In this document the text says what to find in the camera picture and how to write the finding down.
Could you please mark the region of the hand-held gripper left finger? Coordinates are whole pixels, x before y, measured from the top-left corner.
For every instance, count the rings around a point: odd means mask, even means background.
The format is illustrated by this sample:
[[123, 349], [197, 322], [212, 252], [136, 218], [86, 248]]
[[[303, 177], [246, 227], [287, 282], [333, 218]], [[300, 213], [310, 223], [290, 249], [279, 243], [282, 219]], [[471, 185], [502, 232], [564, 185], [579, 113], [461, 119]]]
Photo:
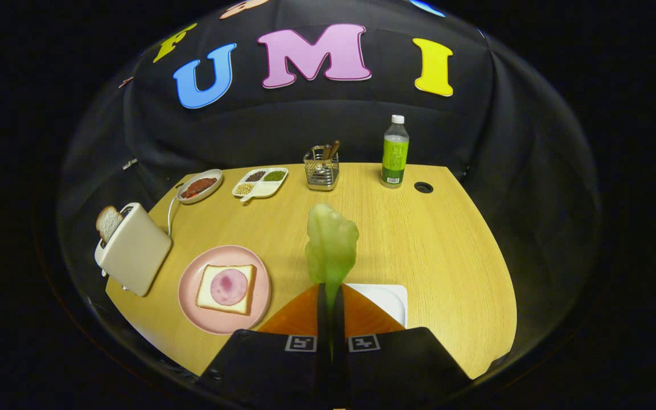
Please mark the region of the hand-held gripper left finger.
[[290, 301], [288, 324], [310, 329], [270, 333], [240, 329], [203, 371], [200, 388], [228, 408], [323, 408], [319, 384], [329, 366], [325, 286]]

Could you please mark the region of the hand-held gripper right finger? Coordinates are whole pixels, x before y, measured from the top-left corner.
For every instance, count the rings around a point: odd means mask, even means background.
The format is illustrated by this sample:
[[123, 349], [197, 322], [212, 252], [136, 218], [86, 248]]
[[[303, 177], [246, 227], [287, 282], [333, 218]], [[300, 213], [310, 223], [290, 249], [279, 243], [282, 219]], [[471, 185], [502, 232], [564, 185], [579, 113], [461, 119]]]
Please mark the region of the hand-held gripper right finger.
[[336, 408], [442, 408], [470, 385], [429, 329], [408, 328], [404, 286], [344, 284], [336, 307]]

